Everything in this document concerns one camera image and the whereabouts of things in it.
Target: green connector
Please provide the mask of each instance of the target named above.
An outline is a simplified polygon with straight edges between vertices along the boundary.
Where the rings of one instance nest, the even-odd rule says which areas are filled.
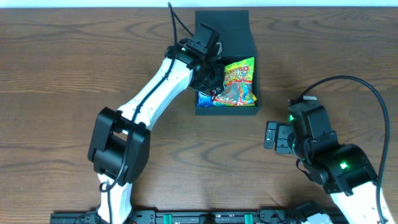
[[[164,215],[163,216],[163,224],[172,224],[172,216]]]
[[[244,224],[253,224],[253,215],[252,214],[244,215]]]

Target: white wall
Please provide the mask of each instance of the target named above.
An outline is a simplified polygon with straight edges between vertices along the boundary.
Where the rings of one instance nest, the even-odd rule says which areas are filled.
[[[173,7],[398,6],[398,0],[169,0]],[[0,7],[167,7],[166,0],[0,0]]]

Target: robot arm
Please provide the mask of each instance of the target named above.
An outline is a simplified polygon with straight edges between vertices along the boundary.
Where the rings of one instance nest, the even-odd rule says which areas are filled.
[[[137,105],[143,97],[163,78],[169,69],[171,59],[165,58],[159,71],[153,79],[130,101],[119,107],[122,117],[131,120]],[[193,75],[193,70],[187,68],[187,64],[175,60],[173,68],[166,79],[143,104],[140,113],[137,115],[136,124],[144,123],[146,129],[152,130],[159,116],[170,102],[184,89],[189,86]],[[106,174],[98,174],[100,182],[109,182],[112,184],[114,179]],[[131,183],[125,183],[123,186],[115,185],[110,191],[111,213],[113,223],[123,223],[131,212],[130,195],[132,190]],[[101,205],[98,209],[98,215],[102,220],[109,223],[108,193],[101,193]]]
[[[349,223],[378,223],[377,175],[363,150],[354,144],[339,144],[326,109],[314,97],[289,106],[289,124],[268,122],[264,146],[279,153],[293,153],[314,183],[340,208]],[[381,207],[388,223],[394,223],[381,194]]]
[[[192,40],[183,39],[177,46],[167,49],[159,71],[132,100],[117,111],[104,108],[97,116],[88,159],[94,163],[101,183],[107,183],[108,186],[113,184],[122,169],[117,184],[109,192],[101,193],[98,215],[103,221],[123,223],[131,213],[132,183],[148,161],[150,131],[170,102],[188,87],[207,93],[220,93],[223,90],[224,68],[222,64],[214,63],[221,53],[218,37],[219,33],[214,28],[201,24]],[[172,64],[172,57],[175,57],[174,64],[164,79]],[[136,110],[139,112],[131,121]],[[127,134],[128,130],[133,130],[130,141],[113,134]]]

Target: wood grain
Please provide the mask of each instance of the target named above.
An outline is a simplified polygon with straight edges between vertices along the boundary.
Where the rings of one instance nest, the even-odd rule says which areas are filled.
[[[195,9],[176,13],[194,30]],[[397,9],[249,13],[260,112],[194,116],[193,93],[180,94],[153,130],[132,202],[159,210],[255,209],[313,199],[334,207],[293,157],[262,144],[266,121],[287,117],[288,99],[321,78],[348,74],[372,83],[387,103],[391,146],[383,190],[398,217]],[[130,100],[159,69],[172,43],[169,16],[166,9],[0,9],[0,223],[48,223],[52,212],[100,203],[99,181],[86,159],[96,115]],[[178,27],[178,37],[186,36]],[[361,146],[377,170],[384,126],[372,93],[349,81],[312,93],[326,106],[340,142]]]

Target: colorful snack bag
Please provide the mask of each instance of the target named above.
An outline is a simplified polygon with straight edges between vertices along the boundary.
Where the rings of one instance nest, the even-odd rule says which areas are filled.
[[[197,106],[213,106],[213,97],[199,91]]]
[[[255,106],[252,92],[254,57],[225,66],[224,91],[215,96],[215,106]]]

